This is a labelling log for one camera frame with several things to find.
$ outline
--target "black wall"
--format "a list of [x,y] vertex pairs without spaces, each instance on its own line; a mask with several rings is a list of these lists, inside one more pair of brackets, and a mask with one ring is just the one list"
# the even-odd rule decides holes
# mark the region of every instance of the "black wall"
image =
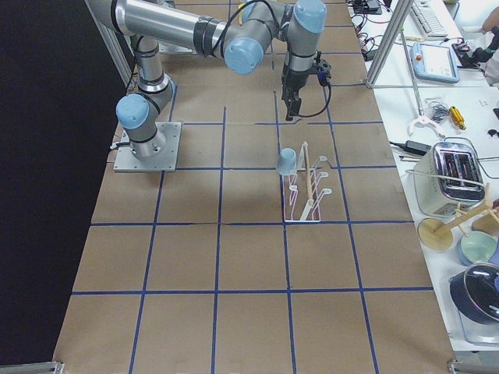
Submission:
[[0,5],[0,365],[51,361],[125,87],[83,0]]

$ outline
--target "blue joint cap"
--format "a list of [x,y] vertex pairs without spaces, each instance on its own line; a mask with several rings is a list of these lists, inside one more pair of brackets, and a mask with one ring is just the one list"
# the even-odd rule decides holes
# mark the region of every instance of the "blue joint cap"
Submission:
[[250,74],[264,59],[264,49],[250,37],[237,37],[224,52],[225,64],[238,74]]
[[293,15],[305,30],[320,34],[326,23],[327,10],[321,0],[298,0]]
[[250,17],[251,12],[253,11],[254,6],[255,6],[255,3],[249,4],[247,7],[245,7],[242,10],[242,16],[241,16],[242,23],[248,22],[248,19]]
[[132,93],[122,97],[116,105],[116,116],[123,127],[133,130],[140,127],[149,115],[149,104],[142,96]]

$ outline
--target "toaster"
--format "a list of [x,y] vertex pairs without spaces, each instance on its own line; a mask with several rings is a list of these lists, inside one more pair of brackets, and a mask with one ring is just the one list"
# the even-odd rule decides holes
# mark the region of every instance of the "toaster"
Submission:
[[[458,203],[466,210],[485,197],[478,157],[472,147],[462,143],[436,143],[414,167],[414,184],[418,206],[423,213],[433,217],[450,217]],[[463,179],[436,178],[442,175]]]

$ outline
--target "keyboard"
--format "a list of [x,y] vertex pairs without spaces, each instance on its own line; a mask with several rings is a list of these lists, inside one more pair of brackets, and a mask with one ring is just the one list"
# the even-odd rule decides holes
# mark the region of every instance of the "keyboard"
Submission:
[[409,12],[425,39],[429,41],[443,40],[447,37],[448,32],[438,20],[431,4],[432,1],[429,0],[414,0]]

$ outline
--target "black pot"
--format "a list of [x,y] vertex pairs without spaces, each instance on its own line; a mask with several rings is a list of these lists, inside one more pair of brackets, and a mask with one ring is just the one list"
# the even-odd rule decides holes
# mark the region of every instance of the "black pot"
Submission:
[[451,297],[459,311],[477,323],[499,323],[499,266],[474,263],[451,278]]

